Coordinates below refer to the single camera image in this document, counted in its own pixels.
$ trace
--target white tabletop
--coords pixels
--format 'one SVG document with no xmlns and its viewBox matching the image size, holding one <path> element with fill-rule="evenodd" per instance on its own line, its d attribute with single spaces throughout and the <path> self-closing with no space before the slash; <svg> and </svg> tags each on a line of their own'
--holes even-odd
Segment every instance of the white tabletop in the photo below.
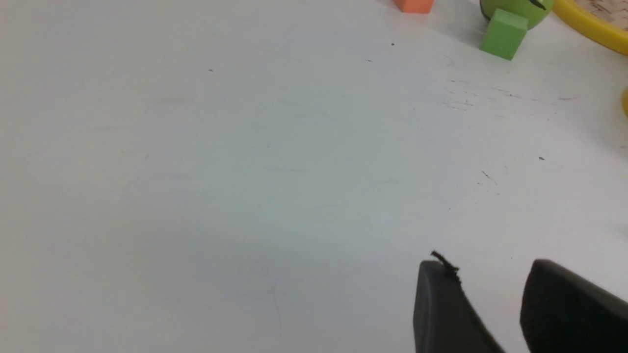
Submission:
<svg viewBox="0 0 628 353">
<path fill-rule="evenodd" d="M 509 352 L 535 258 L 628 298 L 625 57 L 550 16 L 508 62 L 484 27 L 3 1 L 0 350 L 412 352 L 433 249 Z"/>
</svg>

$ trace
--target foam block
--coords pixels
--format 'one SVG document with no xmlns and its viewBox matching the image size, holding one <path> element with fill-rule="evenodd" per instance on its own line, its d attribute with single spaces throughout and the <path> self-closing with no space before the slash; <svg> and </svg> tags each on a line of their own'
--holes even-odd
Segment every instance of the foam block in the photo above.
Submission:
<svg viewBox="0 0 628 353">
<path fill-rule="evenodd" d="M 528 32 L 528 19 L 502 9 L 495 10 L 480 49 L 512 60 Z"/>
<path fill-rule="evenodd" d="M 394 0 L 403 13 L 430 13 L 434 0 Z"/>
</svg>

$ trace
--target yellow hoop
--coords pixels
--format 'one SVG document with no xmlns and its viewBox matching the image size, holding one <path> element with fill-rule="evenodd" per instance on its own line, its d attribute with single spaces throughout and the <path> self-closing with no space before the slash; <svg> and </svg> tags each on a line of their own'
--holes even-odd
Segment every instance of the yellow hoop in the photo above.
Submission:
<svg viewBox="0 0 628 353">
<path fill-rule="evenodd" d="M 595 17 L 574 0 L 556 0 L 554 12 L 582 35 L 618 53 L 628 55 L 628 31 L 620 30 Z"/>
</svg>

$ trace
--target orange foam block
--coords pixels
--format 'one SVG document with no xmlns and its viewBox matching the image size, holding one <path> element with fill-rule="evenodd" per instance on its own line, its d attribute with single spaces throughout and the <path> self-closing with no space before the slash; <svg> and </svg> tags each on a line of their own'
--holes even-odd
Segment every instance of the orange foam block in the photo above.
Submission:
<svg viewBox="0 0 628 353">
<path fill-rule="evenodd" d="M 403 13 L 430 13 L 434 0 L 394 0 Z"/>
</svg>

